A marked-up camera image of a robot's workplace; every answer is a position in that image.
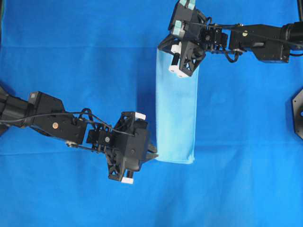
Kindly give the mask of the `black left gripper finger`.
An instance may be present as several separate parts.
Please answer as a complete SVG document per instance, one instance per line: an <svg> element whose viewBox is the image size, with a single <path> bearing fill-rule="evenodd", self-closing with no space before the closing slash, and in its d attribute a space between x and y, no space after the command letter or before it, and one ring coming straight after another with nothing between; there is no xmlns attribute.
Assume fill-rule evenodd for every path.
<svg viewBox="0 0 303 227"><path fill-rule="evenodd" d="M147 147L145 161L148 162L150 160L157 158L158 156L159 155L157 153L157 148L153 144L149 143Z"/></svg>

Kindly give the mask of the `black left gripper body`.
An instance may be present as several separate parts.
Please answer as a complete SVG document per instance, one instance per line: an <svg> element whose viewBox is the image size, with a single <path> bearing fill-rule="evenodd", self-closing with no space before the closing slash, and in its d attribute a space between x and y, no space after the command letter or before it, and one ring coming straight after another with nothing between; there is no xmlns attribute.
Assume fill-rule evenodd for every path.
<svg viewBox="0 0 303 227"><path fill-rule="evenodd" d="M123 112L114 128L100 124L89 130L86 142L92 150L105 154L108 178L133 184L134 172L151 159L151 144L147 130L146 115Z"/></svg>

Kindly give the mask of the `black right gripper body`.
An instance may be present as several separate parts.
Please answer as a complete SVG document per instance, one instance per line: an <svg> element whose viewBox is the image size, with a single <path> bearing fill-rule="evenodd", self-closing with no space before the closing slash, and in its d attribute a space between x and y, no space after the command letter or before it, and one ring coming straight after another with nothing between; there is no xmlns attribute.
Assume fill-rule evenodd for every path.
<svg viewBox="0 0 303 227"><path fill-rule="evenodd" d="M206 52L224 53L228 35L211 24L195 7L194 0L179 0L169 23L169 34L158 45L160 51L173 55L169 71L180 78L191 77Z"/></svg>

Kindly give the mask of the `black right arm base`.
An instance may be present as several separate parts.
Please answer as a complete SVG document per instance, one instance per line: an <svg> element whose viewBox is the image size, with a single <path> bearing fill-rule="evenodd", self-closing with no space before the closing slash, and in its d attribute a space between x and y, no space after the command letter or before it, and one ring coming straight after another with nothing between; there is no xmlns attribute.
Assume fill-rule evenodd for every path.
<svg viewBox="0 0 303 227"><path fill-rule="evenodd" d="M295 134L303 139L303 89L292 97L292 115Z"/></svg>

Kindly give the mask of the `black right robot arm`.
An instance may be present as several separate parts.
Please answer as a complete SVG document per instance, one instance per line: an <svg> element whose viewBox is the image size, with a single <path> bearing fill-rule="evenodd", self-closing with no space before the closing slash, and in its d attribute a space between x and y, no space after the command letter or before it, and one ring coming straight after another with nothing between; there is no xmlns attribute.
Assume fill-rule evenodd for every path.
<svg viewBox="0 0 303 227"><path fill-rule="evenodd" d="M191 77L207 52L223 54L235 63L245 52L253 52L264 63L288 63L303 48L303 20L282 27L264 24L222 25L212 22L196 8L194 0L179 0L172 13L169 34L158 50L173 56L169 71Z"/></svg>

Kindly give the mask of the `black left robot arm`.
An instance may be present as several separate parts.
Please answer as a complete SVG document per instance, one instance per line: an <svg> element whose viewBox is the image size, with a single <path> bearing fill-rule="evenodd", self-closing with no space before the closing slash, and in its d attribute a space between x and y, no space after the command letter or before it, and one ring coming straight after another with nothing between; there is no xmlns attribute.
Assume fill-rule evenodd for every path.
<svg viewBox="0 0 303 227"><path fill-rule="evenodd" d="M0 88L1 134L9 127L29 127L64 141L70 148L104 154L108 178L122 183L132 184L134 173L141 170L143 163L158 157L144 114L122 112L112 126L89 108L67 112L60 99L40 91L32 92L26 101Z"/></svg>

